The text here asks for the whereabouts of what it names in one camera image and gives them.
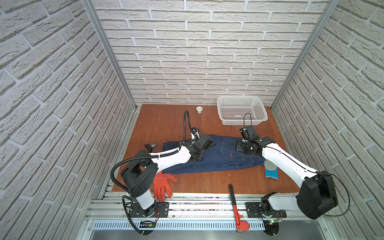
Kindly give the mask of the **blue denim trousers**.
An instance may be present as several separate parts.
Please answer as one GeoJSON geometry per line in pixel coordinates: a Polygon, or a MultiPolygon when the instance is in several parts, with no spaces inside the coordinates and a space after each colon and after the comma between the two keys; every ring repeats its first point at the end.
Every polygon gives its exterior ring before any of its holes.
{"type": "Polygon", "coordinates": [[[163,170],[164,174],[192,174],[248,169],[261,166],[265,158],[236,151],[237,138],[210,135],[215,146],[205,151],[196,162],[178,164],[163,170]]]}

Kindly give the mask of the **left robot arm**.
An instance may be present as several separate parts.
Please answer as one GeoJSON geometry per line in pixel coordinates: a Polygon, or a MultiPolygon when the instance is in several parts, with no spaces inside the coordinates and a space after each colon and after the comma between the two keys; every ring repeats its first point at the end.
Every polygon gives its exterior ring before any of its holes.
{"type": "Polygon", "coordinates": [[[144,217],[150,217],[156,211],[156,200],[150,191],[156,175],[170,167],[199,160],[214,145],[214,140],[203,134],[200,138],[180,143],[178,147],[164,152],[141,151],[135,157],[119,163],[120,166],[127,164],[121,172],[122,183],[116,180],[114,171],[110,173],[111,179],[139,205],[144,217]]]}

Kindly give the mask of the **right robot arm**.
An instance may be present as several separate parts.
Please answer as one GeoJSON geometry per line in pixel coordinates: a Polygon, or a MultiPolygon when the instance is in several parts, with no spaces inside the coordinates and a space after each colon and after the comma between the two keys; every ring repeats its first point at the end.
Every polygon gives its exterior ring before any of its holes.
{"type": "Polygon", "coordinates": [[[291,156],[269,137],[260,138],[253,126],[240,128],[242,139],[236,150],[247,155],[260,155],[287,174],[300,188],[298,193],[272,192],[263,196],[260,213],[270,218],[279,211],[300,211],[316,220],[338,206],[332,175],[318,171],[291,156]]]}

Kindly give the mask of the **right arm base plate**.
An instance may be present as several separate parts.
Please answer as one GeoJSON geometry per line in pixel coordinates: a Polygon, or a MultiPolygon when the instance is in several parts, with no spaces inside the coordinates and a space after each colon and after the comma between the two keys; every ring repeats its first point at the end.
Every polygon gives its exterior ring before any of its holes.
{"type": "Polygon", "coordinates": [[[245,203],[248,218],[277,218],[287,217],[286,211],[273,210],[265,202],[246,202],[245,203]]]}

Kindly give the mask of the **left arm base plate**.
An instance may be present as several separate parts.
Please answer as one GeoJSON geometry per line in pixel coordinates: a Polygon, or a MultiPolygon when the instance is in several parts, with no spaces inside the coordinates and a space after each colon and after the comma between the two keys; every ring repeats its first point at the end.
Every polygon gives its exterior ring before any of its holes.
{"type": "Polygon", "coordinates": [[[132,218],[167,218],[169,205],[169,202],[155,202],[147,210],[143,210],[139,203],[132,203],[129,213],[132,218]]]}

